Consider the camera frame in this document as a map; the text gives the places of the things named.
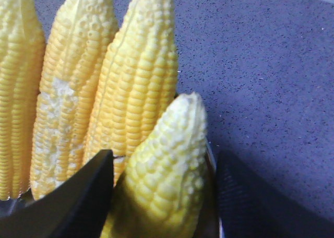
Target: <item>yellow corn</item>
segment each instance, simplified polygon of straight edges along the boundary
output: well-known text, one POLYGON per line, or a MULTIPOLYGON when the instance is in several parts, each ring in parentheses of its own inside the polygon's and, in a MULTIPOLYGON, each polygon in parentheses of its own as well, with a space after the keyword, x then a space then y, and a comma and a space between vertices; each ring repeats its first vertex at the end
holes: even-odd
POLYGON ((113 0, 66 0, 57 12, 33 132, 30 179, 35 199, 81 167, 102 61, 117 30, 113 0))
POLYGON ((205 135, 200 96, 181 94, 129 158, 101 237, 192 237, 203 198, 205 135))
MULTIPOLYGON (((132 0, 103 61, 84 163, 100 149, 133 153, 173 100, 177 68, 173 0, 132 0)), ((123 168, 115 160, 115 182, 123 168)))
POLYGON ((0 0, 0 200, 29 188, 45 37, 33 0, 0 0))

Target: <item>gray countertop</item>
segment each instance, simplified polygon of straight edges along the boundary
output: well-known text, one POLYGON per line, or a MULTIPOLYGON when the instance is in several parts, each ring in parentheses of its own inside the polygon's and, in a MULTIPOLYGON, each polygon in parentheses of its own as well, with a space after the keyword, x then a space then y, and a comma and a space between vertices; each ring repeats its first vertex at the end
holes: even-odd
MULTIPOLYGON (((47 36, 64 0, 36 0, 47 36)), ((115 0, 120 20, 130 0, 115 0)), ((230 149, 334 220, 334 6, 175 0, 178 92, 199 92, 214 153, 230 149)))

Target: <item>corn on the cob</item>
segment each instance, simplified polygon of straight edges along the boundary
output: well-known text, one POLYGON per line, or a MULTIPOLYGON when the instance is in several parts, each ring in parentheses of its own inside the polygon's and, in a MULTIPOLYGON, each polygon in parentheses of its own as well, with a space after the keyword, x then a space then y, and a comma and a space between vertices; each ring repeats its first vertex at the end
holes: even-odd
POLYGON ((45 37, 33 0, 0 0, 0 200, 29 188, 45 37))
POLYGON ((65 0, 57 12, 33 132, 30 178, 35 199, 81 167, 102 61, 117 30, 113 0, 65 0))
MULTIPOLYGON (((84 163, 100 149, 133 153, 173 100, 177 68, 173 0, 132 0, 103 61, 84 163)), ((115 161, 115 182, 123 167, 115 161)))
POLYGON ((200 96, 181 94, 129 158, 101 237, 192 237, 203 198, 205 135, 200 96))

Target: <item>corn cob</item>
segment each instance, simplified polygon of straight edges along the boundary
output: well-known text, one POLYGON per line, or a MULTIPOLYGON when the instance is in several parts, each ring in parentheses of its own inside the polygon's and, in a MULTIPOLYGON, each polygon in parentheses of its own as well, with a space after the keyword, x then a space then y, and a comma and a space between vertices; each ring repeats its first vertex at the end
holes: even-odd
POLYGON ((0 0, 0 200, 29 188, 45 37, 33 0, 0 0))
MULTIPOLYGON (((132 0, 103 61, 84 163, 100 149, 133 153, 173 100, 177 68, 173 0, 132 0)), ((115 182, 124 164, 115 160, 115 182)))
POLYGON ((102 61, 118 30, 113 0, 65 0, 45 51, 33 132, 35 199, 78 171, 102 61))
POLYGON ((200 96, 181 94, 129 158, 101 237, 192 237, 203 198, 205 135, 200 96))

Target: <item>speckled surface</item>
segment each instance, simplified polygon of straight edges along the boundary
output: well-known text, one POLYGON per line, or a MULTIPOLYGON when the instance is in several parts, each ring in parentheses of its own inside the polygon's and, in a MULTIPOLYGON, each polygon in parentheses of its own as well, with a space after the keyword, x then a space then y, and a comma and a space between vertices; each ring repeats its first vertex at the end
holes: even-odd
MULTIPOLYGON (((115 0, 120 21, 130 0, 115 0)), ((36 0, 49 34, 63 0, 36 0)), ((179 92, 202 94, 214 152, 228 148, 334 220, 334 6, 175 0, 179 92)))

